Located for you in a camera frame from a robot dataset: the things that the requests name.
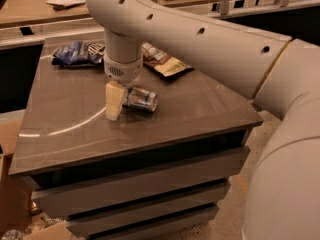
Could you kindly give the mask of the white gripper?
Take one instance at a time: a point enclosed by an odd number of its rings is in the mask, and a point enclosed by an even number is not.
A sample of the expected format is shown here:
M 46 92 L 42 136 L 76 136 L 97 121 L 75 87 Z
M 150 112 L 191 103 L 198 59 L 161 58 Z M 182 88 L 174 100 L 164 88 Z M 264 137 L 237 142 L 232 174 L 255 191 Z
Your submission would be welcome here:
M 139 76 L 141 67 L 142 58 L 133 62 L 117 62 L 109 55 L 104 55 L 104 71 L 113 80 L 106 85 L 105 92 L 106 116 L 109 120 L 116 121 L 118 119 L 127 95 L 127 89 L 120 83 L 133 82 Z

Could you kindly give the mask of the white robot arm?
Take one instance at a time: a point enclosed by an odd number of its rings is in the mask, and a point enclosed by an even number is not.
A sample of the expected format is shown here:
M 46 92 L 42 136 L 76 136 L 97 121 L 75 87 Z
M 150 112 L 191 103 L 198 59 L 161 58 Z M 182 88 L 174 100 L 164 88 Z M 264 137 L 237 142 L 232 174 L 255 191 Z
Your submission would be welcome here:
M 149 42 L 281 118 L 252 175 L 242 237 L 320 240 L 320 47 L 156 0 L 86 4 L 112 79 L 133 81 Z

